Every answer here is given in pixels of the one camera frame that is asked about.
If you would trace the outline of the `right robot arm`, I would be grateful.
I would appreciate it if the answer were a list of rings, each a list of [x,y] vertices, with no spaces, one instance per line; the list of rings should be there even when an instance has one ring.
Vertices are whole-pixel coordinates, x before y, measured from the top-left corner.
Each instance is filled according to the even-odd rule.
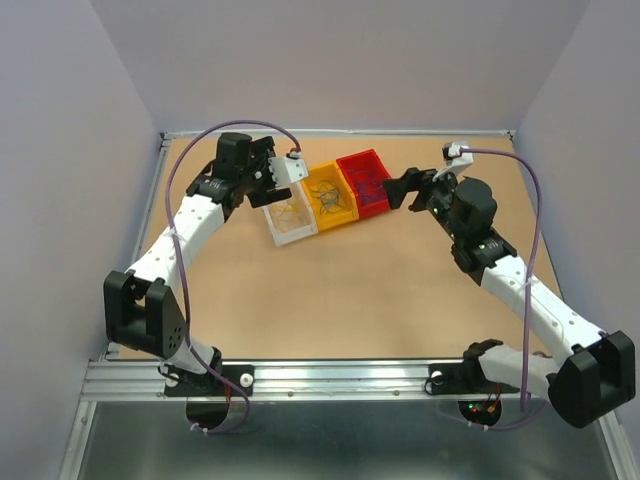
[[[549,402],[576,428],[635,398],[631,338],[587,321],[528,273],[515,248],[493,227],[497,202],[485,182],[410,168],[383,187],[393,209],[415,193],[410,211],[433,216],[452,241],[459,269],[508,306],[548,350],[540,356],[496,339],[474,342],[460,364],[427,381],[431,394],[483,393],[494,384],[508,385]]]

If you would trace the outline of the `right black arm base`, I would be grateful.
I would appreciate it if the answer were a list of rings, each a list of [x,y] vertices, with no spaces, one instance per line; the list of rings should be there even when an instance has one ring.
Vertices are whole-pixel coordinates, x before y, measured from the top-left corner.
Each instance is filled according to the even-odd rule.
[[[464,361],[436,362],[428,367],[428,376],[423,389],[428,395],[470,395],[496,393],[518,393],[508,384],[489,381],[477,366],[469,366]]]

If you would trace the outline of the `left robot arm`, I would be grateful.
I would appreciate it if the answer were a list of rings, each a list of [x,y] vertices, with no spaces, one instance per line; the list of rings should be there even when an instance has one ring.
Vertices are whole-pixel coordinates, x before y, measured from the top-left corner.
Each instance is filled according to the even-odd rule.
[[[277,155],[272,137],[221,134],[214,158],[189,184],[178,209],[166,211],[165,230],[125,271],[107,275],[107,338],[187,372],[199,393],[215,392],[222,384],[221,354],[190,334],[187,267],[243,202],[259,208],[286,200],[307,175],[300,152]]]

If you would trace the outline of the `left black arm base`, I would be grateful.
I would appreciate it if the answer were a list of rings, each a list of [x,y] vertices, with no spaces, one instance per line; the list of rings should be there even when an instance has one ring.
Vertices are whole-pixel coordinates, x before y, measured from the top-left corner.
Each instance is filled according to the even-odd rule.
[[[170,398],[222,397],[225,385],[209,373],[198,375],[173,365],[161,364],[158,373],[165,380],[164,395]],[[225,363],[221,375],[237,385],[247,396],[253,394],[255,367],[251,364]]]

